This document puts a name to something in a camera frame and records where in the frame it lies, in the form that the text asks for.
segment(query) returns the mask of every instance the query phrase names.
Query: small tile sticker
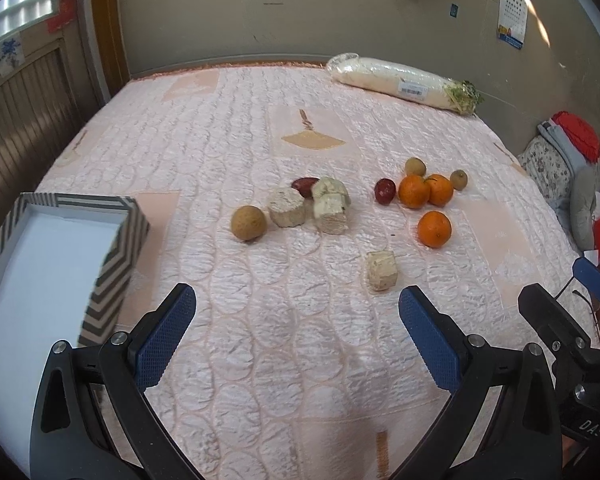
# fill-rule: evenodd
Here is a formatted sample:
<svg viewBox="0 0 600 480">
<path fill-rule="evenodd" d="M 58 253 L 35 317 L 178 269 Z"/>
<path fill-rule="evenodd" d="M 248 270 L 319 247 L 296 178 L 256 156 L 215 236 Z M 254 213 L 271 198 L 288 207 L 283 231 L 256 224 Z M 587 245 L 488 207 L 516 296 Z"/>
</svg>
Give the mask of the small tile sticker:
<svg viewBox="0 0 600 480">
<path fill-rule="evenodd" d="M 0 42 L 0 75 L 5 77 L 24 64 L 24 53 L 20 35 L 14 34 Z"/>
</svg>

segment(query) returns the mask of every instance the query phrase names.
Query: eye chart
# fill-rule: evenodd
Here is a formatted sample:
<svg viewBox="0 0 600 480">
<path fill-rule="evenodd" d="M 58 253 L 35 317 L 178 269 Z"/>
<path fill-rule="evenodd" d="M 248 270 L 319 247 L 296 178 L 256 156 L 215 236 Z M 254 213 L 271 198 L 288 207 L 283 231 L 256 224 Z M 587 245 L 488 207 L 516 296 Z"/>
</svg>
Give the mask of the eye chart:
<svg viewBox="0 0 600 480">
<path fill-rule="evenodd" d="M 526 31 L 526 0 L 500 0 L 498 37 L 522 48 Z"/>
</svg>

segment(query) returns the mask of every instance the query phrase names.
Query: wall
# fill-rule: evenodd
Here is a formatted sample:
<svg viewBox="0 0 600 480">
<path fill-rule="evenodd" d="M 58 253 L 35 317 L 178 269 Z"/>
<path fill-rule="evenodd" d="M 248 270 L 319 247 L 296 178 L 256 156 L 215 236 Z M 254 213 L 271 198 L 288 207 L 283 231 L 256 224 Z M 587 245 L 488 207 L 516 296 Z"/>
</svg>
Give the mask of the wall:
<svg viewBox="0 0 600 480">
<path fill-rule="evenodd" d="M 118 1 L 135 76 L 225 56 L 357 52 L 476 83 L 478 114 L 514 153 L 564 108 L 600 135 L 600 37 L 577 0 L 532 0 L 520 51 L 496 38 L 499 0 Z"/>
<path fill-rule="evenodd" d="M 36 23 L 20 40 L 24 64 L 0 76 L 0 225 L 100 108 L 77 20 L 53 33 Z"/>
</svg>

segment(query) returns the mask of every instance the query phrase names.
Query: bed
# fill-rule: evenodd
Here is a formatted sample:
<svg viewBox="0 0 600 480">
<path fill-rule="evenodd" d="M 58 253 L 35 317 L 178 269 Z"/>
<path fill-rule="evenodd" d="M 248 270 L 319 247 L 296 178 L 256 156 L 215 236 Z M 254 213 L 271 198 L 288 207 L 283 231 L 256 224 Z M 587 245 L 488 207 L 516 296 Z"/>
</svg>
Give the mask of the bed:
<svg viewBox="0 0 600 480">
<path fill-rule="evenodd" d="M 335 139 L 326 148 L 286 140 L 304 129 L 301 110 Z M 429 173 L 469 175 L 444 209 L 453 234 L 440 250 L 416 240 L 428 208 L 374 202 L 375 182 L 399 182 L 410 156 Z M 272 188 L 323 175 L 351 196 L 346 234 L 321 234 L 311 221 L 270 224 L 250 244 L 230 233 L 238 206 L 264 207 Z M 146 396 L 208 479 L 386 478 L 447 398 L 400 322 L 402 288 L 418 285 L 466 333 L 519 349 L 540 342 L 517 311 L 522 286 L 557 294 L 576 258 L 536 184 L 477 116 L 350 88 L 310 66 L 218 66 L 133 81 L 38 190 L 135 196 L 152 224 L 104 332 L 131 328 L 177 282 L 193 286 L 196 316 Z M 384 249 L 396 255 L 398 283 L 371 292 L 363 259 Z M 587 303 L 568 293 L 560 301 L 597 340 Z M 113 418 L 106 402 L 104 410 Z M 459 460 L 475 451 L 489 416 L 484 410 Z"/>
</svg>

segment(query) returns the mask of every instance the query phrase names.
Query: blue object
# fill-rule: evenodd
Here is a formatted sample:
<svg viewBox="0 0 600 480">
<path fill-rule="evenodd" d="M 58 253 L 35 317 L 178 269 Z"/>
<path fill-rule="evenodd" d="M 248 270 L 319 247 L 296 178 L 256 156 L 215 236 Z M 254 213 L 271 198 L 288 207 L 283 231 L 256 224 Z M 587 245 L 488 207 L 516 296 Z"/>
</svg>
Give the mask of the blue object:
<svg viewBox="0 0 600 480">
<path fill-rule="evenodd" d="M 165 368 L 196 313 L 196 293 L 189 285 L 184 286 L 181 293 L 172 301 L 167 312 L 136 354 L 134 379 L 141 391 L 160 382 Z"/>
<path fill-rule="evenodd" d="M 405 288 L 398 300 L 400 319 L 409 331 L 436 386 L 453 394 L 462 381 L 460 359 L 431 319 L 422 301 L 428 300 L 424 295 L 422 299 L 416 298 L 411 290 Z"/>
<path fill-rule="evenodd" d="M 600 302 L 600 270 L 586 258 L 578 258 L 571 267 L 573 277 Z"/>
</svg>

